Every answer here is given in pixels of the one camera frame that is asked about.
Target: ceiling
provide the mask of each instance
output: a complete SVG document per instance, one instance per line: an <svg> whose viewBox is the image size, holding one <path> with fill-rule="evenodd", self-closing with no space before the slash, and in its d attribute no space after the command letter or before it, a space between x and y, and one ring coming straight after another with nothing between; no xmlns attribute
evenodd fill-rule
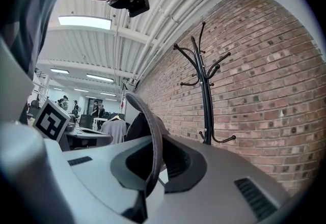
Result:
<svg viewBox="0 0 326 224"><path fill-rule="evenodd" d="M58 0L37 69L49 75L53 85L57 82L70 89L120 94L121 81L141 80L171 44L219 1L149 0L149 11L129 18L126 10L113 9L107 3ZM62 26L58 17L63 15L109 18L113 25L109 31ZM65 69L69 74L53 73L50 68ZM90 80L87 73L114 82Z"/></svg>

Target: chair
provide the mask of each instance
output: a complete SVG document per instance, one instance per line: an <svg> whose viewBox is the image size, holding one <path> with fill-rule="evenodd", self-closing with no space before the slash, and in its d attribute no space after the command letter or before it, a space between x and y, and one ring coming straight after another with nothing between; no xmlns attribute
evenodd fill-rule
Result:
<svg viewBox="0 0 326 224"><path fill-rule="evenodd" d="M93 128L93 120L94 117L92 115L81 115L80 116L80 121L79 121L79 126L92 129Z"/></svg>
<svg viewBox="0 0 326 224"><path fill-rule="evenodd" d="M29 114L32 114L33 118L35 119L37 117L37 115L39 114L40 110L41 110L41 108L39 108L39 101L33 100L31 102Z"/></svg>
<svg viewBox="0 0 326 224"><path fill-rule="evenodd" d="M110 112L104 112L102 118L108 119L110 116Z"/></svg>

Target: white ceiling beam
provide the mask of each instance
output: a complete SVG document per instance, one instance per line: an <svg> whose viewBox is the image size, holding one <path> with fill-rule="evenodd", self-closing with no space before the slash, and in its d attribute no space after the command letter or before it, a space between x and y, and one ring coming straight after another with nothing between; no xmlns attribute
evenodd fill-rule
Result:
<svg viewBox="0 0 326 224"><path fill-rule="evenodd" d="M47 59L38 59L37 65L46 65L46 66L58 66L63 68L76 68L76 69L82 69L82 70L90 70L100 73L105 73L109 75L118 75L122 77L130 78L132 76L132 73L120 71L120 70L114 70L112 68L106 68L106 67L99 67L89 64L83 64L83 63L76 63L76 62L70 62L70 61L61 61L61 60L47 60Z"/></svg>
<svg viewBox="0 0 326 224"><path fill-rule="evenodd" d="M82 78L74 78L74 77L58 76L58 75L53 76L53 78L55 78L57 80L70 81L72 83L81 83L81 84L86 84L86 85L94 85L94 86L103 87L103 88L112 89L112 90L115 90L115 89L119 90L120 89L120 87L118 87L117 85L114 85L114 84L96 82L96 81L82 79Z"/></svg>
<svg viewBox="0 0 326 224"><path fill-rule="evenodd" d="M50 86L53 86L53 87L60 87L60 88L64 87L62 84L60 84L60 83L54 81L53 79L50 79L50 81L49 81L49 85L50 85Z"/></svg>
<svg viewBox="0 0 326 224"><path fill-rule="evenodd" d="M47 28L48 31L64 31L64 30L79 30L79 31L94 31L94 32L102 32L102 33L108 33L111 35L115 35L118 30L118 36L127 38L130 40L138 41L143 44L146 44L146 42L149 39L149 36L133 31L131 29L127 29L125 27L117 27L116 25L112 25L110 30L104 30L97 27L88 27L88 26L71 26L71 25L58 25L58 24L50 24ZM154 39L151 43L151 46L156 43L156 39Z"/></svg>

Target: desk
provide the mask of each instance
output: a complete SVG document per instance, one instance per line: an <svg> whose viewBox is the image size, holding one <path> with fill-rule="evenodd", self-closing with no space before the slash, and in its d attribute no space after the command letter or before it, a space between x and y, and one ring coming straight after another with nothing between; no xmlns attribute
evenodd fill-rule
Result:
<svg viewBox="0 0 326 224"><path fill-rule="evenodd" d="M65 131L59 141L63 152L75 148L93 148L109 145L113 137L109 134L76 126L72 131Z"/></svg>
<svg viewBox="0 0 326 224"><path fill-rule="evenodd" d="M35 121L34 118L27 119L27 123L28 123L29 126L33 126L34 121Z"/></svg>
<svg viewBox="0 0 326 224"><path fill-rule="evenodd" d="M106 118L95 117L95 118L93 119L93 130L94 130L94 131L97 131L97 122L98 122L98 121L106 122L107 119L106 119Z"/></svg>

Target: camera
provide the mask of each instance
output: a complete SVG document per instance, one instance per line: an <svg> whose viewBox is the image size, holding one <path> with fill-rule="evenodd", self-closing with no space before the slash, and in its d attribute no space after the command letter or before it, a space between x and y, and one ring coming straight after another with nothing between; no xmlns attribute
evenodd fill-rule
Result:
<svg viewBox="0 0 326 224"><path fill-rule="evenodd" d="M127 8L129 12L129 17L133 18L139 14L142 14L149 10L148 0L138 0L134 3L131 3L131 6Z"/></svg>

